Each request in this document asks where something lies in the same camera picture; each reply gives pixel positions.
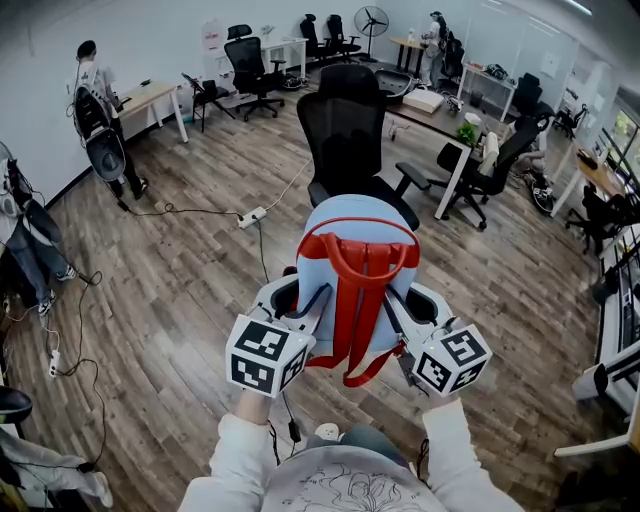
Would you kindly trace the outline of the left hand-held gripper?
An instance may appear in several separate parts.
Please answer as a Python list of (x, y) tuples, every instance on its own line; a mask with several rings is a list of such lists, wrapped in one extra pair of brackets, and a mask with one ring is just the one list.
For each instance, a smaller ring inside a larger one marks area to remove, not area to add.
[(225, 349), (226, 380), (263, 396), (281, 394), (304, 370), (331, 294), (326, 283), (300, 312), (293, 312), (299, 295), (297, 274), (263, 286), (255, 303), (271, 316), (283, 316), (272, 322), (238, 316)]

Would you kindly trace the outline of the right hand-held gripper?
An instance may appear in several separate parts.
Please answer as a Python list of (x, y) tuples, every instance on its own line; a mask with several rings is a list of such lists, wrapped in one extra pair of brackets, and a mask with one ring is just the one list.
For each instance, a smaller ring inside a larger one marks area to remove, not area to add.
[(474, 383), (493, 353), (475, 325), (465, 325), (444, 298), (419, 283), (408, 291), (411, 317), (396, 292), (386, 292), (384, 309), (404, 352), (401, 369), (410, 386), (422, 385), (440, 397)]

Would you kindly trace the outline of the black mesh chair with headrest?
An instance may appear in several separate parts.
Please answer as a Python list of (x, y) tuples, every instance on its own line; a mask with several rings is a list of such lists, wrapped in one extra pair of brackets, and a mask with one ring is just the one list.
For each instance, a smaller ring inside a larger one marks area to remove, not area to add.
[(304, 95), (296, 110), (312, 153), (308, 193), (314, 207), (338, 195), (371, 196), (393, 206), (411, 230), (419, 228), (403, 195), (411, 184), (421, 191), (431, 184), (406, 162), (396, 164), (402, 174), (396, 187), (380, 176), (386, 96), (371, 69), (355, 64), (323, 68), (318, 90)]

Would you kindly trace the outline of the person's left forearm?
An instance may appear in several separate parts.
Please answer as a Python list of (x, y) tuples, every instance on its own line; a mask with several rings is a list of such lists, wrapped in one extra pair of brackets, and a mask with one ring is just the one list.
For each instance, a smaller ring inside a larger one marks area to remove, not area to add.
[(272, 399), (245, 390), (218, 425), (210, 474), (193, 479), (178, 512), (260, 512), (274, 464), (268, 461)]

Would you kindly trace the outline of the black folding chair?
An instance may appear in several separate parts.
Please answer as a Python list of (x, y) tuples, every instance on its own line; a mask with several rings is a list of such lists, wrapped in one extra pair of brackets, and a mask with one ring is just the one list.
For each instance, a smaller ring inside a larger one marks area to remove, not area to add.
[(215, 80), (204, 80), (200, 82), (198, 79), (186, 73), (182, 73), (182, 77), (193, 91), (191, 120), (193, 124), (195, 124), (197, 120), (201, 121), (201, 132), (205, 131), (206, 106), (208, 104), (213, 104), (231, 119), (235, 118), (235, 116), (220, 103), (221, 99), (231, 97), (229, 90), (218, 86)]

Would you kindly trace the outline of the person's blue jeans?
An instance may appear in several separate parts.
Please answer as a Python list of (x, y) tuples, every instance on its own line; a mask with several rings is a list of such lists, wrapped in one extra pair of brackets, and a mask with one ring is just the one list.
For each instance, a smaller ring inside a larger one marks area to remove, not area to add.
[(341, 433), (339, 441), (325, 441), (315, 436), (314, 433), (308, 438), (306, 449), (325, 446), (353, 446), (370, 451), (374, 451), (405, 468), (409, 463), (400, 450), (382, 432), (370, 425), (356, 425), (345, 433)]

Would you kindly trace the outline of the dark long desk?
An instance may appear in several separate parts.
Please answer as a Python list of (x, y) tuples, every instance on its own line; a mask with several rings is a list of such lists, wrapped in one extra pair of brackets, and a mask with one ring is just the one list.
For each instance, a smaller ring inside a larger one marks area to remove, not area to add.
[(387, 112), (426, 128), (430, 136), (438, 142), (442, 142), (444, 145), (451, 143), (460, 150), (460, 156), (455, 161), (455, 166), (449, 181), (445, 183), (443, 196), (434, 214), (437, 220), (443, 220), (446, 209), (450, 205), (455, 188), (463, 173), (464, 166), (473, 151), (473, 146), (468, 146), (457, 139), (457, 130), (465, 121), (465, 113), (473, 112), (481, 118), (481, 123), (478, 128), (479, 134), (487, 134), (489, 131), (494, 131), (497, 135), (503, 135), (506, 132), (507, 125), (491, 116), (484, 115), (478, 109), (470, 107), (465, 107), (463, 111), (458, 114), (451, 113), (443, 106), (440, 106), (433, 113), (425, 113), (424, 111), (419, 111), (407, 106), (404, 103), (397, 103), (388, 105)]

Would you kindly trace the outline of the white metal rack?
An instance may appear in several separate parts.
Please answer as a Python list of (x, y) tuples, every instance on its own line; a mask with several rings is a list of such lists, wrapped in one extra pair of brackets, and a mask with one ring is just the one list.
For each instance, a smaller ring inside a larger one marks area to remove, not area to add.
[(595, 362), (572, 390), (578, 401), (609, 398), (629, 415), (640, 391), (640, 224), (623, 229), (603, 249), (600, 264), (591, 288), (600, 314)]

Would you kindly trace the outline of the cardboard box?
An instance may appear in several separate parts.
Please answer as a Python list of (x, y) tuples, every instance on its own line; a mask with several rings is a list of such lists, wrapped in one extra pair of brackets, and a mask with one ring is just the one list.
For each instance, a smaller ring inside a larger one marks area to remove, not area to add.
[(433, 114), (439, 109), (444, 97), (426, 89), (414, 89), (403, 96), (403, 105), (426, 114)]

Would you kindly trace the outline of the light wooden panel table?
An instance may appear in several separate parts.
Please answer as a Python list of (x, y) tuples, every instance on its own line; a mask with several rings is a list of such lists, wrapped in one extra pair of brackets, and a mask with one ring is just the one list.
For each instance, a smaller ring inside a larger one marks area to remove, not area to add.
[(640, 388), (636, 392), (627, 431), (624, 434), (601, 441), (557, 448), (553, 455), (557, 458), (565, 458), (596, 454), (621, 447), (630, 448), (640, 456)]

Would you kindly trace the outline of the wooden desk white legs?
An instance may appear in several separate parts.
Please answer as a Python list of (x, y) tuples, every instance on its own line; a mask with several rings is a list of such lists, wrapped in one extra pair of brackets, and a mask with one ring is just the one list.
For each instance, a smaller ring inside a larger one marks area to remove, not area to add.
[(571, 171), (569, 181), (561, 192), (559, 192), (556, 187), (553, 188), (555, 202), (550, 213), (551, 218), (557, 216), (575, 187), (581, 181), (588, 181), (607, 196), (626, 195), (625, 186), (616, 178), (612, 171), (599, 161), (596, 162), (597, 166), (595, 168), (591, 168), (580, 158), (581, 154), (596, 159), (593, 151), (588, 150), (579, 141), (573, 140), (557, 166), (557, 169), (551, 174), (551, 183), (556, 185), (565, 170)]

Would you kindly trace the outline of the wooden desk black legs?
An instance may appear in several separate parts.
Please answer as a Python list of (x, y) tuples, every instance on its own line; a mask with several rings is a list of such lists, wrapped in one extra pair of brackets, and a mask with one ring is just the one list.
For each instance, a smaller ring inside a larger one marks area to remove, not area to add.
[(419, 78), (425, 54), (424, 46), (402, 38), (391, 38), (390, 41), (398, 46), (396, 69), (411, 73), (415, 78)]

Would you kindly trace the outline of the white poster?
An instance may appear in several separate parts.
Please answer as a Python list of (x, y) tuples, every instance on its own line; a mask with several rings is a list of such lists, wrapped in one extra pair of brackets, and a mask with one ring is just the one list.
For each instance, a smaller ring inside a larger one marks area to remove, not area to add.
[(205, 51), (221, 48), (224, 42), (224, 27), (218, 18), (212, 18), (202, 24), (201, 39)]

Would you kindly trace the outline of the grey garment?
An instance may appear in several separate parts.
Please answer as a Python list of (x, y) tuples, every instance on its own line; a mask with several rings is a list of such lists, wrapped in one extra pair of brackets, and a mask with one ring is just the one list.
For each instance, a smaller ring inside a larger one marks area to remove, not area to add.
[(0, 477), (31, 490), (77, 490), (98, 498), (107, 508), (113, 496), (107, 477), (76, 455), (63, 455), (0, 428)]

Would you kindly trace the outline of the black stool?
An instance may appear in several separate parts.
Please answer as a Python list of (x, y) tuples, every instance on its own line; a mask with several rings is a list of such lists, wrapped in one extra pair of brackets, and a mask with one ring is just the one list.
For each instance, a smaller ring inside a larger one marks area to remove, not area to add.
[(33, 402), (24, 392), (0, 386), (0, 425), (19, 424), (32, 412)]

